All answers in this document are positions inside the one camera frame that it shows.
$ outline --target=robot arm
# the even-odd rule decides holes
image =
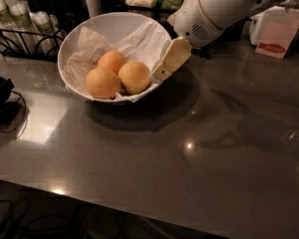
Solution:
[[[285,0],[184,0],[172,16],[179,37],[193,47],[203,47],[217,39],[240,19],[256,15]]]

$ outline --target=dark floor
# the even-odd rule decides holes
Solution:
[[[0,239],[216,239],[61,195],[0,180]]]

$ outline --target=white paper liner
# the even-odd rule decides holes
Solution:
[[[169,39],[166,38],[165,29],[152,19],[145,20],[132,34],[114,44],[109,43],[98,32],[82,26],[78,47],[62,69],[64,81],[69,87],[90,100],[108,103],[136,102],[156,89],[159,84],[151,83],[144,92],[137,95],[122,96],[117,94],[114,100],[104,101],[95,99],[90,95],[86,89],[86,75],[96,67],[100,57],[110,49],[117,49],[128,60],[141,61],[152,70],[166,42],[169,42]]]

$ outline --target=counter surface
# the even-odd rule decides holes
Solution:
[[[0,55],[0,76],[27,103],[17,129],[0,126],[0,179],[230,238],[299,238],[299,54],[221,42],[124,106],[72,95],[54,63]]]

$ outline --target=white bowl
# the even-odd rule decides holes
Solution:
[[[76,86],[72,85],[70,81],[67,80],[67,77],[65,77],[65,65],[67,64],[69,58],[77,51],[76,49],[78,49],[78,39],[82,27],[88,27],[90,30],[98,32],[99,34],[103,35],[111,44],[115,44],[123,38],[132,34],[139,28],[142,23],[148,20],[150,20],[150,23],[154,24],[154,26],[158,28],[160,32],[159,40],[157,40],[158,42],[170,41],[169,33],[160,23],[149,17],[128,12],[102,14],[83,22],[74,30],[72,30],[63,41],[58,54],[58,69],[61,78],[66,84],[67,88],[84,99],[109,104],[126,104],[129,102],[135,102],[140,98],[143,98],[148,93],[152,92],[154,89],[158,88],[158,84],[151,84],[146,91],[138,95],[133,95],[130,100],[99,100],[89,95],[86,89],[82,90],[82,88],[84,88],[85,86],[82,86],[82,88],[79,89]],[[161,40],[161,33],[163,33],[164,40]],[[152,35],[150,37],[152,39],[157,38],[155,35]],[[154,60],[159,59],[159,56],[153,58],[151,53],[149,53],[148,55],[151,56],[151,58]]]

